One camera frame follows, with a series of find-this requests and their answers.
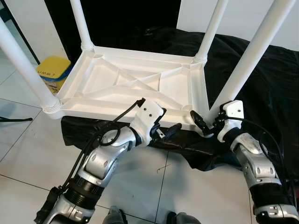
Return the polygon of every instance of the white tile floor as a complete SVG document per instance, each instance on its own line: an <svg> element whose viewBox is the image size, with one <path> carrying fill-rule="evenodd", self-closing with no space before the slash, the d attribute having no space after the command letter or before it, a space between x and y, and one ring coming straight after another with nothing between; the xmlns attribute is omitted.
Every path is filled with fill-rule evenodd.
<svg viewBox="0 0 299 224"><path fill-rule="evenodd" d="M1 223L33 223L48 190L65 180L79 150L64 145L60 120L41 111L1 53L0 99L0 116L34 118L0 123ZM230 167L192 170L182 156L149 147L122 157L90 223L102 223L111 205L129 214L130 224L163 224L170 210L189 213L202 224L255 223L241 172Z"/></svg>

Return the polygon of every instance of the yellow bucket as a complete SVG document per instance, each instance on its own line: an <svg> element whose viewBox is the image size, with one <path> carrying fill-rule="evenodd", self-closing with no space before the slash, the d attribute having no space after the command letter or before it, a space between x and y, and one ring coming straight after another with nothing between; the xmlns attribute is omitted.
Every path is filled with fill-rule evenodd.
<svg viewBox="0 0 299 224"><path fill-rule="evenodd" d="M51 56L46 58L36 68L52 93L58 92L71 71L71 62L68 59Z"/></svg>

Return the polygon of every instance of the cable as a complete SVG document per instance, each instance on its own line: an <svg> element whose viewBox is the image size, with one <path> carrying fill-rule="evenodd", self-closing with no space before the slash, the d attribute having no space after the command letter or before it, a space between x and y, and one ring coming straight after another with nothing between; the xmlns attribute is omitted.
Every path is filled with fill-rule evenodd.
<svg viewBox="0 0 299 224"><path fill-rule="evenodd" d="M264 131L264 133L266 133L266 134L268 134L270 136L270 138L273 140L273 142L274 142L274 144L275 144L275 146L277 148L278 156L279 156L280 163L281 163L281 172L282 172L282 176L283 176L282 177L282 180L283 180L282 185L284 187L285 192L287 193L288 190L286 188L286 179L288 178L289 181L290 181L290 187L291 187L291 190L292 190L293 204L294 204L295 208L297 208L296 192L295 192L295 188L294 188L294 183L293 183L292 178L290 178L290 176L288 175L288 172L287 172L287 169L286 169L286 166L285 166L285 161L284 161L284 158L283 158L283 153L282 153L283 150L280 150L280 147L279 147L277 141L275 140L275 138L264 127L260 126L259 124L255 123L253 121L250 121L250 120L247 120L247 119L242 119L242 118L229 117L229 116L225 116L225 119L245 121L247 123L250 123L252 125L257 126L258 128L262 129ZM262 133L261 136L260 136L259 145L261 147L262 152L267 157L267 159L269 159L273 163L273 160L269 157L269 155L266 152L266 150L264 149L262 141L261 141L262 136L263 136L264 133Z"/></svg>
<svg viewBox="0 0 299 224"><path fill-rule="evenodd" d="M255 123L255 122L252 122L252 121L250 121L250 120L243 119L243 118L234 118L234 117L228 117L228 116L225 116L225 118L226 118L226 119L231 119L231 120L241 120L241 121L245 121L245 122L247 122L247 123L250 123L250 124L252 124L252 125L257 126L258 128L262 129L265 133L267 133L267 134L270 136L270 138L273 140L273 142L274 142L274 144L275 144L275 146L276 146L276 148L277 148L277 151L278 151L278 155L279 155L280 162L281 162L281 164L282 164L283 167L284 167L285 162L284 162L284 159L283 159L283 156L282 156L282 152L281 152L281 150L280 150L280 147L279 147L277 141L275 140L275 138L274 138L274 137L270 134L270 132L268 132L264 127L260 126L259 124Z"/></svg>
<svg viewBox="0 0 299 224"><path fill-rule="evenodd" d="M4 117L0 117L0 123L1 122L23 122L23 121L31 121L32 118L26 118L26 119L8 119Z"/></svg>
<svg viewBox="0 0 299 224"><path fill-rule="evenodd" d="M113 125L120 118L122 118L124 115L126 115L128 112L130 112L136 105L140 107L144 103L144 101L145 101L144 98L142 98L140 100L137 100L126 111L124 111L122 114L120 114L119 116L117 116L114 120L109 121L105 125L99 127L99 130L92 135L92 137L88 140L88 142L85 145L85 147L81 150L81 152L80 152L79 156L77 157L77 159L75 161L75 164L73 165L73 167L72 167L72 169L71 169L68 177L66 178L64 184L59 187L61 189L60 193L63 193L67 189L67 185L68 185L71 177L73 176L73 173L75 172L75 169L78 166L79 161L81 160L80 165L78 166L78 169L77 169L76 173L79 171L79 169L83 165L85 159L87 158L88 154L90 153L90 149L91 149L92 143L99 137L99 135L102 132L104 132L105 130L107 130L111 125ZM120 129L117 131L116 136L110 142L108 142L108 143L102 143L102 139L100 138L99 143L100 143L100 145L102 143L103 146L111 145L111 144L113 144L117 140L117 138L119 137L119 135L120 135Z"/></svg>

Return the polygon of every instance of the tile grout line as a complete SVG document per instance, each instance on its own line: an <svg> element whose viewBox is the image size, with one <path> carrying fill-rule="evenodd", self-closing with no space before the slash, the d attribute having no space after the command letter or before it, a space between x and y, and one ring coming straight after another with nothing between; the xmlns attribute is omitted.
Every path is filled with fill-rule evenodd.
<svg viewBox="0 0 299 224"><path fill-rule="evenodd" d="M6 80L8 80L9 77L11 77L12 74L14 74L17 70L14 70L6 79L4 79L0 85L2 85Z"/></svg>
<svg viewBox="0 0 299 224"><path fill-rule="evenodd" d="M14 181L17 181L17 182L24 183L24 184L29 185L29 186L32 186L32 187L36 187L36 188L39 188L39 189L43 189L43 190L49 191L49 190L46 189L46 188L38 187L38 186L36 186L36 185L34 185L34 184L27 183L27 182L24 182L24 181L20 181L20 180L14 179L14 178L12 178L12 177L5 176L5 175L3 175L3 174L0 174L0 176L6 177L6 178L8 178L8 179L11 179L11 180L14 180Z"/></svg>
<svg viewBox="0 0 299 224"><path fill-rule="evenodd" d="M13 102L13 103L16 103L16 104L22 104L22 105L25 105L25 106L31 106L31 107L34 107L34 108L42 109L41 107L32 106L32 105L28 105L28 104L24 104L24 103L20 103L20 102L12 101L12 100L9 100L9 99L3 99L3 100L7 100L7 101L9 101L9 102Z"/></svg>
<svg viewBox="0 0 299 224"><path fill-rule="evenodd" d="M109 208L107 208L107 207L105 207L105 206L102 206L102 205L97 205L97 204L96 204L96 206L101 207L101 208L104 208L104 209L108 209L108 210L109 210ZM154 223L153 221L147 220L147 219L145 219L145 218L140 218L140 217L137 217L137 216L133 216L133 215L127 214L126 212L125 212L125 215L126 215L126 216L131 216L131 217L134 217L134 218L138 218L138 219L141 219L141 220L150 222L150 223Z"/></svg>
<svg viewBox="0 0 299 224"><path fill-rule="evenodd" d="M10 152L10 150L12 149L12 147L14 147L14 145L16 144L16 142L20 139L20 137L24 134L24 132L30 127L30 125L33 123L33 121L35 120L35 118L41 113L42 110L40 110L38 112L38 114L33 118L33 120L30 122L30 124L25 128L25 130L22 132L22 134L20 134L20 136L17 138L17 140L12 144L12 146L9 148L9 150L5 153L5 155L2 157L2 159L0 160L0 163L2 162L2 160L5 158L5 156Z"/></svg>
<svg viewBox="0 0 299 224"><path fill-rule="evenodd" d="M156 211L155 223L156 223L157 216L158 216L158 211L159 211L159 205L160 205L161 193L162 193L162 188L163 188L164 176L165 176L165 172L166 172L168 154L169 154L169 151L167 151L167 156L166 156L166 161L165 161L165 168L164 168L164 173L163 173L163 178L162 178L162 184L161 184L160 195L159 195L159 200L158 200L158 206L157 206L157 211Z"/></svg>
<svg viewBox="0 0 299 224"><path fill-rule="evenodd" d="M250 212L250 221L251 221L251 224L252 224L251 203L250 203L250 192L249 192L249 190L248 190L248 198L249 198L249 212Z"/></svg>

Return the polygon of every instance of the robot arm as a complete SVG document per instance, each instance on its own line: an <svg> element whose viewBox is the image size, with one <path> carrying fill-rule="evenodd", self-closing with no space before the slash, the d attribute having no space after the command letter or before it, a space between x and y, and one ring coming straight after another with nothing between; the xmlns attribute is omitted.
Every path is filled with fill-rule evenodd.
<svg viewBox="0 0 299 224"><path fill-rule="evenodd" d="M51 190L44 206L37 213L37 224L88 223L96 203L117 168L119 157L138 145L148 145L156 137L163 139L169 136L159 129L159 120L165 114L165 109L154 101L145 99L138 106L130 127L110 130L104 134L100 146L90 152L69 181L65 192L59 194L56 193L59 189Z"/></svg>
<svg viewBox="0 0 299 224"><path fill-rule="evenodd" d="M255 205L254 214L260 224L299 224L299 215L283 191L281 181L272 162L263 153L260 144L250 134L241 130L243 104L235 100L221 106L219 116L208 129L203 119L194 111L191 116L203 134L217 134L220 142L227 142L240 162L243 174Z"/></svg>

